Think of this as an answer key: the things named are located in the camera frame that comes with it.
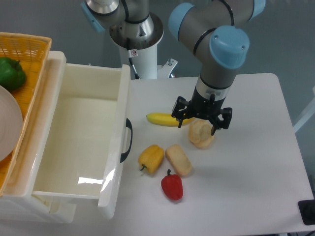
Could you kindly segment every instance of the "white plastic drawer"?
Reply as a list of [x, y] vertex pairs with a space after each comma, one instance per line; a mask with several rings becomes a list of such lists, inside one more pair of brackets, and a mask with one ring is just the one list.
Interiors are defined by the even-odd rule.
[[98, 201], [114, 214], [124, 151], [130, 68], [66, 64], [33, 195]]

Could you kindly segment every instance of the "green bell pepper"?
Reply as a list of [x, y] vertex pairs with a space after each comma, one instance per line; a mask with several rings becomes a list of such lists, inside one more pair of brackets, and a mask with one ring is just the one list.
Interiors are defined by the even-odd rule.
[[7, 57], [0, 58], [0, 86], [12, 91], [21, 87], [25, 81], [26, 74], [19, 60]]

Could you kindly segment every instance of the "yellow bell pepper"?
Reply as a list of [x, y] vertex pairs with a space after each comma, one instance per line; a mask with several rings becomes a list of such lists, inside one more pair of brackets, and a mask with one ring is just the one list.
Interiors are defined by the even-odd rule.
[[148, 173], [154, 173], [160, 166], [164, 157], [164, 149], [156, 144], [146, 148], [138, 158], [141, 171], [146, 170]]

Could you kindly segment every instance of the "white plate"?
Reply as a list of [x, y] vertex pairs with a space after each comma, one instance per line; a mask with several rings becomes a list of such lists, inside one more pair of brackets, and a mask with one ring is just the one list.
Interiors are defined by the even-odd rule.
[[0, 161], [5, 159], [19, 140], [22, 112], [15, 98], [0, 86]]

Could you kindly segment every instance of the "blue joint cap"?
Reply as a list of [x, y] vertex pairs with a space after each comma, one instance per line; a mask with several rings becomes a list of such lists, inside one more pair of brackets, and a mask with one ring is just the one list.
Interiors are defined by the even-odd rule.
[[81, 3], [81, 8], [83, 10], [83, 13], [85, 15], [85, 17], [87, 18], [88, 22], [90, 23], [91, 27], [97, 32], [102, 32], [105, 31], [105, 29], [103, 28], [103, 26], [101, 26], [99, 24], [99, 22], [97, 21], [97, 19], [94, 17], [94, 15], [90, 12], [90, 10], [88, 9], [88, 7], [86, 6], [85, 2]]
[[255, 16], [259, 15], [265, 9], [265, 5], [266, 5], [266, 0], [254, 0], [254, 9], [253, 9], [252, 17], [250, 18], [250, 20], [254, 18]]
[[210, 37], [210, 52], [214, 60], [227, 69], [237, 69], [245, 61], [250, 40], [234, 26], [218, 27]]
[[168, 28], [171, 31], [172, 35], [178, 40], [178, 32], [181, 27], [181, 23], [186, 16], [187, 12], [194, 7], [189, 2], [184, 2], [179, 4], [171, 13], [168, 18]]

